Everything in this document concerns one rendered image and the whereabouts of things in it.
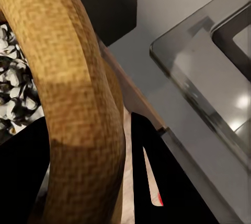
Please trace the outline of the popcorn bag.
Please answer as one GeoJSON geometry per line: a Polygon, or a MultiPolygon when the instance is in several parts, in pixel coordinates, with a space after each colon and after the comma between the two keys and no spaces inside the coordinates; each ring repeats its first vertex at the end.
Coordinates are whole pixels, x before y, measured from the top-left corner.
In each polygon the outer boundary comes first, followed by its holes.
{"type": "Polygon", "coordinates": [[[0,0],[30,66],[50,143],[48,190],[26,224],[121,224],[126,137],[116,74],[81,0],[0,0]]]}

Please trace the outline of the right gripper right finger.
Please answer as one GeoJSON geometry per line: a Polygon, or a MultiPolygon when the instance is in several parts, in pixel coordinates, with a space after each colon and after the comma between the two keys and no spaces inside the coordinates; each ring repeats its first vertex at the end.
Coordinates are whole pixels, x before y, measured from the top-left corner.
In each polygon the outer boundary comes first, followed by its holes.
{"type": "Polygon", "coordinates": [[[135,224],[219,224],[151,121],[131,118],[135,224]],[[144,148],[163,206],[151,201],[144,148]]]}

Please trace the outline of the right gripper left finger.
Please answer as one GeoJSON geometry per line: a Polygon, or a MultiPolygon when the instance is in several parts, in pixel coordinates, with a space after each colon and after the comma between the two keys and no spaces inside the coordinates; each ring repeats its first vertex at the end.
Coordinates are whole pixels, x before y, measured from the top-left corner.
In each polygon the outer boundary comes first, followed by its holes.
{"type": "Polygon", "coordinates": [[[0,145],[0,224],[26,224],[50,165],[41,117],[0,145]]]}

